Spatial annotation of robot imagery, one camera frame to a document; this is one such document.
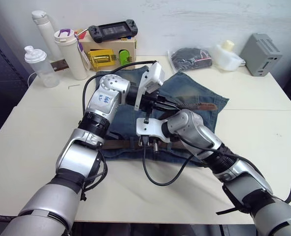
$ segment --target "plastic bag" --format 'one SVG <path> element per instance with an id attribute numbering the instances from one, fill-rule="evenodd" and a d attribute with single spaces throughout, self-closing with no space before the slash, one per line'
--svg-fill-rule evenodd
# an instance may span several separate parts
<path id="1" fill-rule="evenodd" d="M 212 59 L 208 51 L 200 48 L 181 48 L 175 52 L 168 51 L 168 58 L 173 70 L 185 71 L 210 67 Z"/>

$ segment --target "gray metal box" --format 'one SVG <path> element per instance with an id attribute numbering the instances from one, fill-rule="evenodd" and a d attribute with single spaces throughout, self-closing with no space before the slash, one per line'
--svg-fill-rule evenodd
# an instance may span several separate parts
<path id="1" fill-rule="evenodd" d="M 265 76 L 282 54 L 265 33 L 253 33 L 239 55 L 253 76 Z"/>

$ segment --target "black game controller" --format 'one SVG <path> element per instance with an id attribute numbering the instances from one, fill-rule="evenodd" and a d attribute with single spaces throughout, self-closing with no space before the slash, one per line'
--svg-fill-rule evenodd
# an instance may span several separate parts
<path id="1" fill-rule="evenodd" d="M 96 43 L 101 43 L 107 40 L 136 36 L 137 26 L 134 20 L 128 19 L 126 21 L 107 25 L 90 26 L 88 31 Z"/>

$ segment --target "white table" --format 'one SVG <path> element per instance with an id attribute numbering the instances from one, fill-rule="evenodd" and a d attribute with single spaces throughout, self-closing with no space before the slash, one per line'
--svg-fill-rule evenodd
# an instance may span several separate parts
<path id="1" fill-rule="evenodd" d="M 157 59 L 166 76 L 166 57 Z M 67 70 L 55 88 L 35 81 L 0 130 L 0 214 L 14 215 L 55 173 L 55 162 L 82 116 L 85 81 Z M 291 102 L 273 77 L 251 77 L 246 68 L 221 72 L 216 68 L 188 73 L 200 84 L 230 98 L 219 114 L 216 134 L 234 152 L 263 172 L 274 194 L 285 199 L 291 185 Z M 180 166 L 147 161 L 154 179 L 172 178 Z M 77 221 L 161 222 L 187 224 L 248 224 L 239 212 L 217 216 L 232 207 L 221 183 L 208 169 L 186 167 L 168 187 L 153 185 L 141 161 L 108 161 L 107 178 L 81 202 Z"/>

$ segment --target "bottle cap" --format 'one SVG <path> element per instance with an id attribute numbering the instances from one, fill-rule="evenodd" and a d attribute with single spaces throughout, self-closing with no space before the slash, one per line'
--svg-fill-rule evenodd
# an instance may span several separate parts
<path id="1" fill-rule="evenodd" d="M 230 40 L 226 40 L 223 44 L 222 44 L 222 48 L 228 52 L 231 52 L 234 48 L 235 44 L 230 41 Z"/>
<path id="2" fill-rule="evenodd" d="M 27 63 L 37 63 L 46 59 L 47 54 L 41 49 L 34 49 L 33 46 L 27 46 L 24 48 L 25 61 Z"/>
<path id="3" fill-rule="evenodd" d="M 47 13 L 41 10 L 32 11 L 32 19 L 36 25 L 43 25 L 49 22 Z"/>
<path id="4" fill-rule="evenodd" d="M 77 43 L 74 31 L 71 29 L 61 29 L 54 34 L 55 42 L 58 45 L 67 46 L 73 43 Z"/>

